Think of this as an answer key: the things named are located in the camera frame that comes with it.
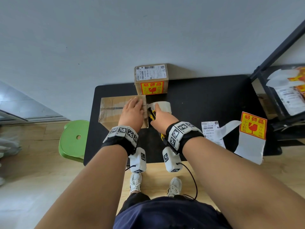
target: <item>black cable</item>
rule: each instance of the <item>black cable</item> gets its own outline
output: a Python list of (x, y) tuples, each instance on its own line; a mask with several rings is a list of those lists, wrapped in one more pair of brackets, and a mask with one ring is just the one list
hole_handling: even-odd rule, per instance
[[(190, 172), (190, 170), (186, 167), (186, 165), (182, 164), (181, 162), (178, 162), (178, 163), (176, 163), (176, 164), (177, 164), (177, 165), (179, 165), (179, 164), (183, 165), (183, 166)], [(192, 178), (193, 178), (193, 180), (194, 180), (195, 186), (196, 186), (196, 196), (193, 198), (193, 197), (191, 197), (191, 196), (189, 196), (189, 195), (187, 195), (187, 194), (184, 194), (184, 195), (185, 195), (185, 196), (188, 196), (188, 197), (190, 197), (190, 198), (192, 198), (193, 200), (196, 200), (197, 195), (198, 195), (198, 188), (197, 188), (197, 184), (196, 184), (195, 178), (193, 177), (193, 175), (192, 175), (191, 172), (190, 172), (190, 174), (191, 174), (191, 176), (192, 176)]]
[(125, 171), (130, 169), (131, 167), (135, 167), (135, 165), (129, 166), (127, 169), (125, 169)]

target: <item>black metal frame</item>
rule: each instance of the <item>black metal frame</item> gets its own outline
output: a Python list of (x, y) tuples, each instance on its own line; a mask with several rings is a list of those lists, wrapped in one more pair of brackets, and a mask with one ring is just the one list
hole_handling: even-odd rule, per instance
[(259, 79), (266, 94), (270, 97), (275, 110), (278, 114), (278, 118), (270, 121), (270, 125), (275, 131), (278, 140), (296, 140), (304, 138), (305, 125), (294, 126), (298, 123), (305, 123), (305, 112), (301, 112), (297, 115), (291, 116), (288, 114), (277, 93), (273, 88), (266, 86), (267, 77), (278, 69), (293, 69), (298, 66), (305, 66), (305, 64), (273, 66), (271, 65), (281, 57), (296, 41), (299, 40), (305, 34), (305, 20), (276, 48), (272, 54), (258, 66), (254, 72), (250, 75), (250, 79), (253, 82), (255, 79)]

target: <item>wristband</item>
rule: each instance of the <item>wristband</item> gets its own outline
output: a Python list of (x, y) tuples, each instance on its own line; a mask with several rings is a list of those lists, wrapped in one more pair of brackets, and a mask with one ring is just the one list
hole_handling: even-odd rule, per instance
[(109, 145), (120, 145), (126, 150), (129, 156), (131, 154), (135, 154), (138, 138), (138, 134), (135, 132), (135, 130), (133, 130), (132, 127), (123, 125), (116, 126), (110, 130), (103, 141), (102, 147)]
[(171, 124), (166, 130), (166, 135), (169, 145), (179, 154), (182, 154), (182, 149), (189, 139), (204, 136), (198, 128), (184, 121)]

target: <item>white tracking device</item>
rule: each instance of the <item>white tracking device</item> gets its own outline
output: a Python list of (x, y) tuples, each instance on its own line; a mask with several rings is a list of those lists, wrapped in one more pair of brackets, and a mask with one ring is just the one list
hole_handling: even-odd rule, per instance
[(181, 164), (177, 165), (177, 163), (181, 163), (179, 154), (175, 154), (169, 146), (162, 151), (162, 155), (168, 172), (178, 172), (182, 170), (183, 166)]
[(132, 173), (142, 173), (146, 171), (146, 154), (144, 149), (138, 147), (136, 149), (135, 154), (130, 155), (129, 158), (130, 158), (130, 171)]

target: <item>black pants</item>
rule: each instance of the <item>black pants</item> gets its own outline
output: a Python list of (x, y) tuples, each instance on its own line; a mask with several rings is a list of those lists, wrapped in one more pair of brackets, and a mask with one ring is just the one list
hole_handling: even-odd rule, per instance
[[(179, 200), (191, 200), (183, 195), (174, 195), (173, 197), (174, 199), (179, 199)], [(129, 207), (136, 205), (139, 202), (144, 202), (146, 200), (150, 200), (150, 198), (146, 195), (143, 194), (142, 192), (139, 193), (132, 193), (131, 195), (129, 195), (129, 197), (126, 199), (126, 201), (123, 203), (122, 209), (120, 210), (120, 213), (122, 213), (123, 211), (127, 210)]]

